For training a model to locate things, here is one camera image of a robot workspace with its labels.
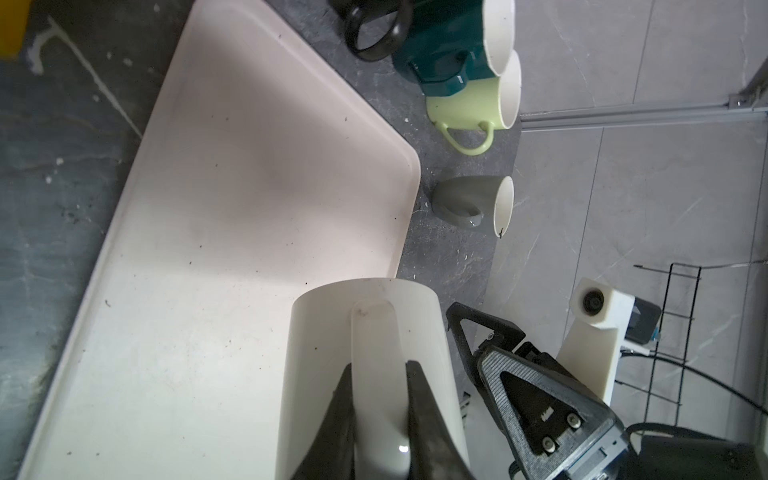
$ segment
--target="black mug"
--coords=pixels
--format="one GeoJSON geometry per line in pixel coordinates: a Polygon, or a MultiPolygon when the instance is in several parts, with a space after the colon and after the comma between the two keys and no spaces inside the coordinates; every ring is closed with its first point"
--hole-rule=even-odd
{"type": "Polygon", "coordinates": [[[389,57],[408,37],[413,21],[415,0],[329,0],[331,6],[344,19],[344,41],[349,51],[360,60],[379,61],[389,57]],[[389,30],[375,44],[357,47],[362,24],[397,12],[389,30]]]}

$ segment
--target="metal bracket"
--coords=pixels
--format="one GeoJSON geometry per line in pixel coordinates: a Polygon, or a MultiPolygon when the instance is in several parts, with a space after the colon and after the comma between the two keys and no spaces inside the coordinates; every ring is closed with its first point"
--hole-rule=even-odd
{"type": "Polygon", "coordinates": [[[521,114],[523,131],[760,121],[768,115],[768,58],[750,83],[722,103],[629,104],[521,114]]]}

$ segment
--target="plastic tray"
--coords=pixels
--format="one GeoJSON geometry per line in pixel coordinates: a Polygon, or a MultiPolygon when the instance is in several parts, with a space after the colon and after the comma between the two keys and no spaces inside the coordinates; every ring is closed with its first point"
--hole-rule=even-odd
{"type": "Polygon", "coordinates": [[[291,305],[395,276],[418,186],[271,8],[198,0],[19,478],[272,478],[291,305]]]}

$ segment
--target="black mug handle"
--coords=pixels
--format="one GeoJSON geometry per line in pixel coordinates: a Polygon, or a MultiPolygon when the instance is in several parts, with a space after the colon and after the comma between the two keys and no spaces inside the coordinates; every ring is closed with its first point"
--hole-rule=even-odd
{"type": "Polygon", "coordinates": [[[344,21],[344,40],[349,51],[360,60],[379,61],[394,53],[408,37],[408,30],[413,21],[414,0],[399,0],[397,15],[389,30],[375,44],[360,49],[357,48],[357,37],[366,20],[365,4],[371,1],[375,0],[360,0],[349,7],[344,21]]]}

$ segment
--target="tile floor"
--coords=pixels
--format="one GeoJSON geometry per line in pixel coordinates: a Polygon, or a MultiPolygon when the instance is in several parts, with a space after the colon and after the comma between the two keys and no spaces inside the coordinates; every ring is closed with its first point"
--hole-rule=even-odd
{"type": "MultiPolygon", "coordinates": [[[[483,309],[556,353],[582,277],[660,305],[665,275],[633,264],[666,269],[673,261],[743,262],[768,253],[768,189],[761,195],[767,135],[763,122],[523,133],[513,173],[517,207],[497,247],[483,309]]],[[[688,355],[692,366],[753,396],[762,383],[763,276],[758,267],[703,275],[688,355]]],[[[674,279],[667,309],[690,308],[693,287],[674,279]]],[[[682,357],[685,323],[665,321],[660,349],[682,357]]],[[[650,362],[625,359],[618,378],[647,388],[650,362]]],[[[655,393],[677,398],[679,369],[659,365],[655,378],[655,393]]],[[[626,424],[642,421],[645,402],[641,392],[614,390],[612,406],[626,424]]],[[[682,402],[681,425],[754,435],[748,407],[694,376],[685,377],[682,402]]],[[[673,407],[654,400],[650,419],[674,422],[673,407]]]]}
{"type": "Polygon", "coordinates": [[[521,111],[719,102],[768,55],[764,0],[517,2],[521,111]]]}
{"type": "MultiPolygon", "coordinates": [[[[541,0],[517,9],[524,113],[721,102],[768,55],[762,0],[541,0]]],[[[766,121],[524,132],[512,175],[515,209],[482,309],[516,322],[555,354],[582,277],[661,304],[666,276],[633,264],[768,258],[766,140],[766,121]]],[[[766,291],[768,266],[705,272],[688,346],[692,366],[757,400],[765,395],[766,291]]],[[[689,309],[693,292],[692,282],[674,279],[667,309],[689,309]]],[[[687,324],[664,321],[660,350],[682,356],[687,324]]],[[[476,344],[483,338],[481,329],[476,344]]],[[[650,368],[648,360],[624,359],[617,377],[647,388],[650,368]]],[[[759,440],[751,407],[692,374],[678,392],[680,375],[657,366],[653,389],[680,395],[681,425],[759,440]]],[[[639,422],[646,396],[617,385],[611,406],[625,424],[639,422]]],[[[676,414],[675,405],[650,401],[649,420],[674,423],[676,414]]],[[[468,442],[484,442],[496,460],[471,453],[480,460],[472,470],[478,480],[501,478],[511,453],[497,452],[497,439],[483,438],[483,429],[468,426],[468,442]]]]}

